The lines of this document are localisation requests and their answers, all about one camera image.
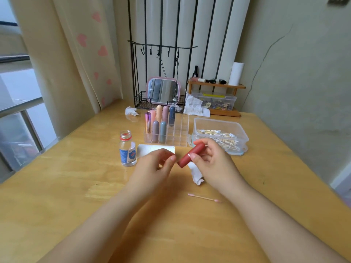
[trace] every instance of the pink cotton swab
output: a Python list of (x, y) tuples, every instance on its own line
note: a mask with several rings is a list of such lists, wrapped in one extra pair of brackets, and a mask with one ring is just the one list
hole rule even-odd
[(211, 200), (211, 201), (214, 201), (214, 202), (217, 202), (217, 203), (222, 203), (222, 201), (220, 201), (218, 199), (209, 199), (208, 197), (200, 197), (200, 196), (196, 196), (196, 195), (190, 194), (190, 193), (188, 193), (188, 196), (198, 197), (200, 199), (207, 199), (207, 200)]

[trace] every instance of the glass bottle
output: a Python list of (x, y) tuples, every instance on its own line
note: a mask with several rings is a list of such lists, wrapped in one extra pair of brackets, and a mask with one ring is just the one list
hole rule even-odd
[(134, 166), (137, 163), (137, 155), (135, 143), (132, 141), (132, 133), (129, 130), (122, 131), (119, 139), (119, 153), (122, 165), (125, 167)]

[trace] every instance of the clear plastic organizer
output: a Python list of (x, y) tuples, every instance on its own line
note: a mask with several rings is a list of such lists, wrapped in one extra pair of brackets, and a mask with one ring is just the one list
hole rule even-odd
[(243, 155), (248, 150), (248, 136), (239, 123), (195, 118), (189, 145), (194, 147), (193, 141), (205, 137), (212, 138), (231, 155)]
[(144, 131), (145, 143), (187, 146), (189, 115), (176, 113), (175, 116), (174, 126), (167, 124), (166, 141), (164, 143), (160, 142), (160, 135), (148, 134)]
[(237, 97), (216, 92), (192, 91), (191, 95), (202, 100), (202, 107), (217, 110), (233, 110)]

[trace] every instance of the forearm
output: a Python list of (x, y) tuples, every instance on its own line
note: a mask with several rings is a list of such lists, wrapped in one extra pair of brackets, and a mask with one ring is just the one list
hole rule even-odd
[(138, 195), (124, 188), (56, 245), (39, 263), (108, 262), (142, 202)]
[(248, 184), (231, 191), (227, 198), (272, 263), (347, 262)]

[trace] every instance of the fingernail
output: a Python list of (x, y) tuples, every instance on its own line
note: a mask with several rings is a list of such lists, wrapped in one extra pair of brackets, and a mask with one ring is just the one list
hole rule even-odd
[(193, 159), (195, 159), (196, 154), (195, 153), (191, 153), (191, 154), (189, 154), (189, 156), (190, 156), (191, 160), (193, 160)]

